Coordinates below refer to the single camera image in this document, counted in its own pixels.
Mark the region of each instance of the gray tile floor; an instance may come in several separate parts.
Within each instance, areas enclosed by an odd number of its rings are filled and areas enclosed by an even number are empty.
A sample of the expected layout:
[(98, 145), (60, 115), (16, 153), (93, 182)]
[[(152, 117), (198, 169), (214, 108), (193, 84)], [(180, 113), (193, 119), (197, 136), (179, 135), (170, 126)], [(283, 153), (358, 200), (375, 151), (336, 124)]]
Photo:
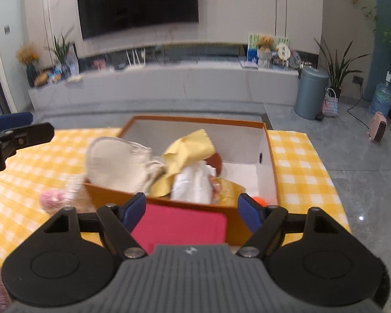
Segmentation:
[[(306, 133), (326, 166), (345, 208), (353, 234), (387, 265), (391, 278), (391, 132), (380, 144), (339, 104), (339, 117), (322, 122), (302, 119), (293, 107), (261, 103), (150, 101), (90, 105), (35, 115), (55, 128), (120, 127), (135, 113), (261, 121), (267, 113), (274, 130)], [(369, 124), (366, 109), (351, 111)], [(391, 312), (391, 296), (386, 307)]]

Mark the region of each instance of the blue water bottle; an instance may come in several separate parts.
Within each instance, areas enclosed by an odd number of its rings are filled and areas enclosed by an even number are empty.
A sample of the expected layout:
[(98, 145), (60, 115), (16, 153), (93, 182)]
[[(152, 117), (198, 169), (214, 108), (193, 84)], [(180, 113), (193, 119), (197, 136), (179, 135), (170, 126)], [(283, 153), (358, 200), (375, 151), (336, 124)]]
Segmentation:
[(380, 83), (375, 88), (372, 103), (369, 106), (369, 113), (374, 115), (376, 112), (381, 112), (383, 116), (387, 117), (391, 109), (391, 73), (387, 72), (387, 77), (384, 83)]

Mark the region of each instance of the gray trash can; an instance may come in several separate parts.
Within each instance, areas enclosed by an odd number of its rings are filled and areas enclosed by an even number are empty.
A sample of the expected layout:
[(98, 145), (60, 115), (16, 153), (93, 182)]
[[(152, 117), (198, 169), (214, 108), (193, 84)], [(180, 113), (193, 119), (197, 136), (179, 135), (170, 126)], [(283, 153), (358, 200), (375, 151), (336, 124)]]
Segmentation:
[(314, 120), (321, 113), (328, 79), (325, 70), (305, 67), (301, 71), (294, 111), (302, 118)]

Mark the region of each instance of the cardboard box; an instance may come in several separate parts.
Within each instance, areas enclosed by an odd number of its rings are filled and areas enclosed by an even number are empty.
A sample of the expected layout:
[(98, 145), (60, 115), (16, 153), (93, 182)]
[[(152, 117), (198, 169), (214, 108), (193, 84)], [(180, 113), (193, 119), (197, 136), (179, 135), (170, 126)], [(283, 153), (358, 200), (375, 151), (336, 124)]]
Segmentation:
[[(121, 130), (118, 137), (151, 147), (155, 157), (167, 147), (198, 129), (204, 129), (223, 160), (221, 176), (246, 188), (250, 196), (260, 196), (268, 204), (278, 204), (275, 166), (264, 123), (209, 118), (170, 116), (135, 116)], [(94, 205), (123, 204), (133, 194), (113, 191), (89, 183), (85, 186)], [(237, 207), (199, 205), (161, 198), (147, 198), (148, 203), (220, 212), (227, 216), (226, 242), (242, 245), (250, 236)]]

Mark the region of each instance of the black tv screen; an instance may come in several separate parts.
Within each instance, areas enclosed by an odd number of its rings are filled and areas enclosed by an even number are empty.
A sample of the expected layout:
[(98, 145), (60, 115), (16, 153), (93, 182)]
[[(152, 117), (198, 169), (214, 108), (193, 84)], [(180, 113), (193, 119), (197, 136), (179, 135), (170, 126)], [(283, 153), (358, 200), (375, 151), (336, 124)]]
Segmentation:
[(78, 0), (82, 38), (122, 29), (198, 22), (198, 0)]

